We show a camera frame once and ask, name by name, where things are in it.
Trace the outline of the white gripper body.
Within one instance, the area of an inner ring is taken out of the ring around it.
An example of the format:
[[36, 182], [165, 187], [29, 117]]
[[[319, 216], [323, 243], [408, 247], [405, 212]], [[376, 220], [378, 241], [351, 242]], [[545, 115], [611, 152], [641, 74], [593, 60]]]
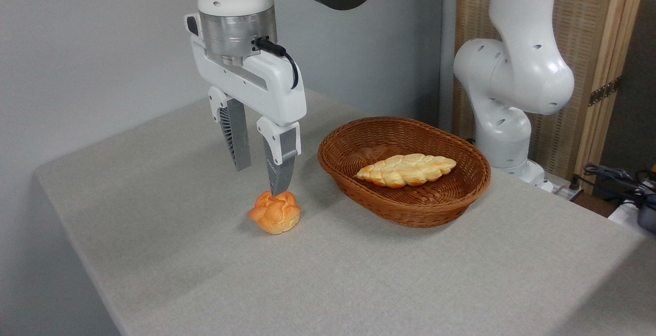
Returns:
[[297, 86], [293, 87], [294, 74], [287, 59], [262, 52], [244, 59], [242, 66], [228, 66], [207, 56], [199, 14], [186, 15], [185, 26], [191, 35], [198, 72], [211, 86], [280, 126], [288, 126], [305, 116], [302, 77], [298, 77]]

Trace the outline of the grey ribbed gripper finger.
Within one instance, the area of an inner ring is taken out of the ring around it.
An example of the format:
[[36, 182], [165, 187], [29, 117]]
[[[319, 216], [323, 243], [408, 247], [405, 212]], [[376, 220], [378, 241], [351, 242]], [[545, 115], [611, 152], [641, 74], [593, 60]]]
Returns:
[[209, 89], [208, 98], [212, 116], [221, 128], [236, 169], [245, 170], [252, 162], [244, 105], [214, 86]]
[[288, 190], [295, 158], [301, 154], [300, 124], [281, 127], [262, 116], [256, 126], [263, 138], [270, 192], [275, 197]]

